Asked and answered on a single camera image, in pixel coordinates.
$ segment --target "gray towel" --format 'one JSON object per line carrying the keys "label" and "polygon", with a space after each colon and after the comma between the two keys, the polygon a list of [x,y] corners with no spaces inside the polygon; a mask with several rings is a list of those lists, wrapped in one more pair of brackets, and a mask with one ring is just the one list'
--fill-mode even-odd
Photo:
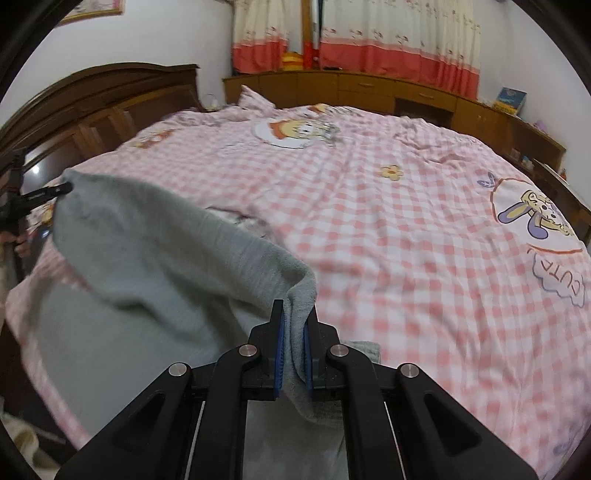
{"label": "gray towel", "polygon": [[[65,178],[74,191],[57,203],[53,240],[90,292],[47,281],[32,322],[50,378],[88,432],[170,364],[214,362],[244,343],[283,299],[287,399],[249,403],[245,478],[345,478],[339,412],[315,407],[303,381],[311,270],[152,185],[74,171]],[[379,356],[375,344],[355,347]]]}

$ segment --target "pink checkered bedsheet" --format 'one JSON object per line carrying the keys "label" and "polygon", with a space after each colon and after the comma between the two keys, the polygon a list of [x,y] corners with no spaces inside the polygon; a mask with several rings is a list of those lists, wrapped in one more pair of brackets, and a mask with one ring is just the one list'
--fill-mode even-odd
{"label": "pink checkered bedsheet", "polygon": [[[386,365],[418,364],[551,478],[591,408],[591,258],[570,226],[471,137],[259,100],[179,112],[76,169],[263,220],[313,269],[322,322],[342,339],[379,342]],[[83,287],[49,241],[11,292],[7,318],[35,387],[81,446],[87,434],[47,378],[27,322],[48,276]]]}

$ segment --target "red curtain border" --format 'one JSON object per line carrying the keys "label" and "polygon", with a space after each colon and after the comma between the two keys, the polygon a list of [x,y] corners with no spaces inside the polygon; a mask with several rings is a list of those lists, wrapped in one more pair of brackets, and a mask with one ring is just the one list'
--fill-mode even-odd
{"label": "red curtain border", "polygon": [[281,70],[287,40],[255,40],[232,45],[232,63],[241,73],[261,73]]}
{"label": "red curtain border", "polygon": [[377,42],[324,40],[320,44],[320,67],[340,67],[351,72],[372,73],[441,88],[469,99],[478,96],[480,71],[449,63],[441,56],[399,46],[383,48]]}

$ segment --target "cartoon rabbit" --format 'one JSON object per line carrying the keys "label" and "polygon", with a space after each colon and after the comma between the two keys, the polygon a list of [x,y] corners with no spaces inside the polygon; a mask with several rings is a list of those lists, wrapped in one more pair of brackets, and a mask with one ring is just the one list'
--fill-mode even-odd
{"label": "cartoon rabbit", "polygon": [[552,202],[532,190],[527,190],[521,196],[520,202],[501,212],[498,219],[501,223],[511,223],[524,215],[531,217],[527,230],[534,238],[545,240],[548,238],[548,230],[557,231],[563,235],[574,235],[562,215],[554,209]]}

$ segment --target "floral curtain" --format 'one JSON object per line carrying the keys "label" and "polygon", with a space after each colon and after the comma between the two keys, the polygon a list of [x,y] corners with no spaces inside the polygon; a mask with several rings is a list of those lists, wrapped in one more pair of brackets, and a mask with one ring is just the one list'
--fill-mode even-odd
{"label": "floral curtain", "polygon": [[232,61],[242,73],[279,70],[287,49],[284,0],[236,0]]}
{"label": "floral curtain", "polygon": [[472,0],[324,0],[321,67],[410,79],[476,98]]}

